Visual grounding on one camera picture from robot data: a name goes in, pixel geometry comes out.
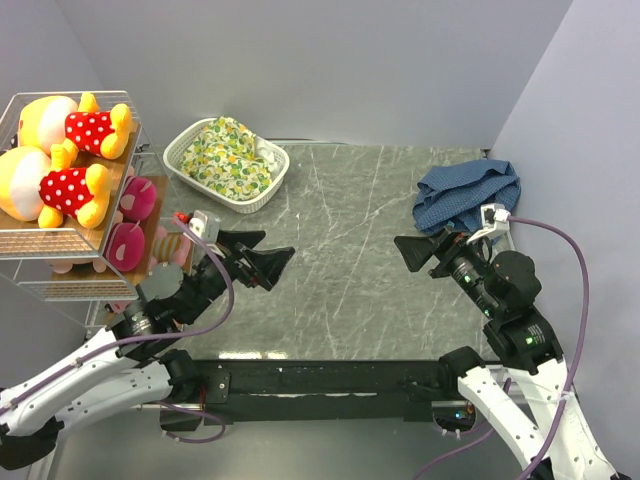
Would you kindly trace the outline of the pink pig plush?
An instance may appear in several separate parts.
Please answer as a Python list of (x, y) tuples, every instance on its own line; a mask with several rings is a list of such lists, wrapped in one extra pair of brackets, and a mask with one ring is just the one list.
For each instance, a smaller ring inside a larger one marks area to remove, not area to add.
[(126, 308), (134, 302), (136, 302), (136, 299), (111, 300), (105, 303), (104, 310), (108, 314), (117, 315), (123, 313)]
[(187, 269), (191, 266), (192, 243), (181, 232), (169, 232), (160, 225), (151, 245), (148, 270), (151, 271), (159, 263), (175, 263)]

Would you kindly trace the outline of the black-haired doll face-down plush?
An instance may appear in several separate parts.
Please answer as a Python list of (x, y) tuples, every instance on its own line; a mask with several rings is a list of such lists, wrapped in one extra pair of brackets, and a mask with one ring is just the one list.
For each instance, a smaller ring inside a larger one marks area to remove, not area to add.
[(140, 222), (152, 212), (156, 201), (156, 187), (147, 177), (137, 176), (129, 167), (125, 175), (124, 190), (116, 208), (116, 223)]

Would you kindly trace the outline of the black-haired doll face-up plush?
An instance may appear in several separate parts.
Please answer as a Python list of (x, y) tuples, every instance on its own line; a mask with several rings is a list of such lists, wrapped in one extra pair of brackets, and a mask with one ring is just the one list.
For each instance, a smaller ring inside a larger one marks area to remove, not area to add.
[(120, 272), (133, 270), (142, 260), (145, 248), (145, 235), (139, 222), (120, 222), (112, 227), (102, 258), (78, 258), (47, 260), (54, 273), (65, 274), (76, 265), (91, 264), (94, 271), (103, 273), (114, 267)]

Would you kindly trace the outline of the yellow bear plush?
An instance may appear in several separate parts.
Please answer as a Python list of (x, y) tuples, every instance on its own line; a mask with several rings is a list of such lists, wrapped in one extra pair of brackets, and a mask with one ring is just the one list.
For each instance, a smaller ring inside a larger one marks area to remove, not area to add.
[(133, 115), (119, 103), (102, 110), (94, 94), (85, 92), (79, 101), (64, 95), (38, 98), (26, 105), (19, 117), (17, 144), (33, 146), (48, 155), (60, 145), (72, 157), (87, 152), (109, 160), (118, 158), (129, 141)]
[(106, 216), (112, 176), (101, 164), (73, 167), (70, 155), (55, 147), (51, 156), (33, 146), (1, 155), (1, 210), (41, 228), (58, 228), (67, 217), (93, 229)]

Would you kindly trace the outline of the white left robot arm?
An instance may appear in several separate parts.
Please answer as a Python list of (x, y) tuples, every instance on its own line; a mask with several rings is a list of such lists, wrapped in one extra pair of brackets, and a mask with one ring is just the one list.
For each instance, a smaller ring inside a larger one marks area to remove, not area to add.
[(270, 291), (295, 254), (292, 246), (258, 251), (263, 231), (227, 232), (190, 270), (160, 263), (137, 285), (137, 297), (82, 346), (39, 374), (1, 392), (1, 467), (19, 470), (46, 457), (75, 428), (136, 404), (185, 402), (197, 374), (171, 350), (220, 296), (235, 302), (234, 282)]

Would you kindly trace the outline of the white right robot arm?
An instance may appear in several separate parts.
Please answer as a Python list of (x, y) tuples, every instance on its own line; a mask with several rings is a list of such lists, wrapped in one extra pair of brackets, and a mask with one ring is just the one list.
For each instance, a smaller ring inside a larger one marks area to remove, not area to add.
[(534, 304), (541, 283), (533, 260), (514, 250), (488, 258), (487, 242), (450, 227), (397, 236), (394, 244), (411, 272), (437, 259), (430, 276), (452, 279), (486, 317), (487, 342), (530, 411), (521, 410), (471, 347), (440, 358), (438, 387), (480, 411), (520, 464), (522, 478), (623, 478), (595, 440), (558, 337)]

